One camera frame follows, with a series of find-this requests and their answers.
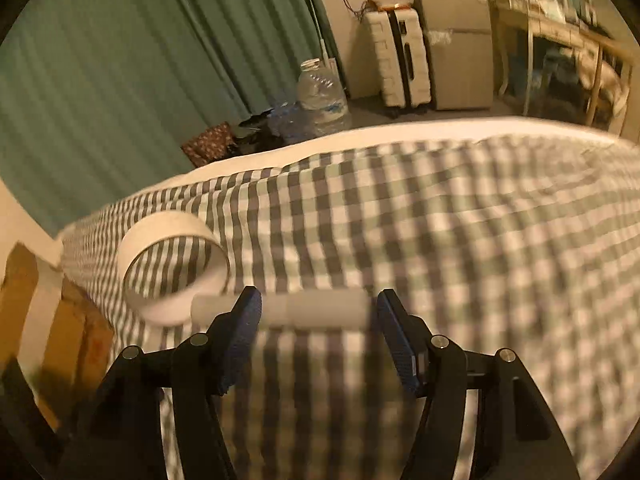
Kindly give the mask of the clear plastic tube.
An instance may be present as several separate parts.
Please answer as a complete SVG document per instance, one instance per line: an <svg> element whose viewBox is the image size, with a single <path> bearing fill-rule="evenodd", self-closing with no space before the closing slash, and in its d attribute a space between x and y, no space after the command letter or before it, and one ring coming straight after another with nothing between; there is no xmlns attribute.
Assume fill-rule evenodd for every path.
<svg viewBox="0 0 640 480"><path fill-rule="evenodd" d="M307 289L257 296L262 300L261 330L364 330L372 297L364 289Z"/></svg>

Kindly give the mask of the brown cardboard box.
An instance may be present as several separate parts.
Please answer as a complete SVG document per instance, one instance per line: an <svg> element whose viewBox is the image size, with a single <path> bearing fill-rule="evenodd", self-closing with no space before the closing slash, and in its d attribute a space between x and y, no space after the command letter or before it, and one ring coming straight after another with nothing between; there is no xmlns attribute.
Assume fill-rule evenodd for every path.
<svg viewBox="0 0 640 480"><path fill-rule="evenodd" d="M1 367L15 360L54 430L93 396L110 366L114 330L61 270L17 243L1 283Z"/></svg>

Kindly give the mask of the checkered bed sheet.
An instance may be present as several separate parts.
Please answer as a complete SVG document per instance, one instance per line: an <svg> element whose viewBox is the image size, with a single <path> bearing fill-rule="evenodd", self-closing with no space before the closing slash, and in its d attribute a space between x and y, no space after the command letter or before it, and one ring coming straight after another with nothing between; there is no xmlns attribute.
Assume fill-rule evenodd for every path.
<svg viewBox="0 0 640 480"><path fill-rule="evenodd" d="M639 417L639 150L626 141L494 136L310 156L121 200L79 221L62 267L115 331L170 348L122 299L116 252L148 214L204 220L228 292L395 289L460 347L513 349L551 406L582 478ZM267 330L217 404L242 479L395 479L416 433L382 336Z"/></svg>

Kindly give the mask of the brown patterned bag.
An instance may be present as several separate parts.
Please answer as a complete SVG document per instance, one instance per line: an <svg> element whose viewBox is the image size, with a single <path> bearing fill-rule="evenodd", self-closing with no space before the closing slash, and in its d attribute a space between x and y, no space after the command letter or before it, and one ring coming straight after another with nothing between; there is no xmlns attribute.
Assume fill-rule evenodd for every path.
<svg viewBox="0 0 640 480"><path fill-rule="evenodd" d="M228 159L240 152L228 122L206 129L183 143L181 149L195 168Z"/></svg>

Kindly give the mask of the wooden chair with clothes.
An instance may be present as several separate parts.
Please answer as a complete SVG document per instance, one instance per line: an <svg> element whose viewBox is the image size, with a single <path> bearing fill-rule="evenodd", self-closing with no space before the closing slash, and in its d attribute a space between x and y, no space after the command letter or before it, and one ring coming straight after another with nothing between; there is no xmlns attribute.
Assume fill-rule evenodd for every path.
<svg viewBox="0 0 640 480"><path fill-rule="evenodd" d="M562 47L549 52L548 95L562 103L573 122L620 134L628 110L630 84L593 48Z"/></svg>

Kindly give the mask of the green curtain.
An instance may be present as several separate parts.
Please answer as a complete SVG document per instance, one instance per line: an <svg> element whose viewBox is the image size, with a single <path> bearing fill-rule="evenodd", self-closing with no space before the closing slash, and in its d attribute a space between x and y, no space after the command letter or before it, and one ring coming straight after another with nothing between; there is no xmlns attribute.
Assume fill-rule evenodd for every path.
<svg viewBox="0 0 640 480"><path fill-rule="evenodd" d="M320 0L30 0L1 46L1 177L47 233L292 100Z"/></svg>

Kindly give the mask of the large clear water bottle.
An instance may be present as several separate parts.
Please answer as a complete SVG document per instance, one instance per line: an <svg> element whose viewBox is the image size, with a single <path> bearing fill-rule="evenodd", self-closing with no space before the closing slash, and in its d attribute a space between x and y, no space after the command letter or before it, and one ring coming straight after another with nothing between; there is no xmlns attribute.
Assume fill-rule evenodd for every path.
<svg viewBox="0 0 640 480"><path fill-rule="evenodd" d="M349 130L352 126L341 81L320 58L300 64L297 97L317 136Z"/></svg>

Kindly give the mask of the white vanity table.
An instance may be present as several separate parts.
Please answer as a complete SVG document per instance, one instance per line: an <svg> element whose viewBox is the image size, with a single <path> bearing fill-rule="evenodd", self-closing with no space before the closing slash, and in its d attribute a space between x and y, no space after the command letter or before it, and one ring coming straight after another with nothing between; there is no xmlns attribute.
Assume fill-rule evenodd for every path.
<svg viewBox="0 0 640 480"><path fill-rule="evenodd" d="M502 98L509 87L510 64L506 50L506 30L517 29L526 33L526 78L525 96L523 102L523 115L529 114L532 102L533 74L534 74L534 40L542 38L552 42L558 49L560 56L569 55L576 67L577 81L580 76L587 76L585 91L589 92L586 101L585 125L591 127L599 107L600 93L604 88L603 76L605 55L609 55L614 61L620 61L623 69L628 72L628 80L631 80L636 59L623 46L613 39L592 32L577 25L560 23L546 18L540 13L511 8L504 3L495 4L497 14L497 38L498 50L501 61L502 81L498 89L498 96Z"/></svg>

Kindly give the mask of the white suitcase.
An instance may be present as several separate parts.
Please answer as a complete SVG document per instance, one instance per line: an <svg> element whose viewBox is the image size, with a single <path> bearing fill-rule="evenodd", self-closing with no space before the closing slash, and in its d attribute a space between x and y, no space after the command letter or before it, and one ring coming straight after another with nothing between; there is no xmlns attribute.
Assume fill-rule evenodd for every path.
<svg viewBox="0 0 640 480"><path fill-rule="evenodd" d="M364 20L385 105L405 110L430 104L430 69L418 12L413 8L369 12Z"/></svg>

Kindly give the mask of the grey mini fridge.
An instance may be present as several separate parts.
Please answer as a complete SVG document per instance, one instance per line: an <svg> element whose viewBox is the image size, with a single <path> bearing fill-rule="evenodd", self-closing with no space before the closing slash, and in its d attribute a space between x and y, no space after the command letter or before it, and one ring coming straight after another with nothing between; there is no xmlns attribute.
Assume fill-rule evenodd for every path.
<svg viewBox="0 0 640 480"><path fill-rule="evenodd" d="M494 102L494 48L487 0L418 0L438 110Z"/></svg>

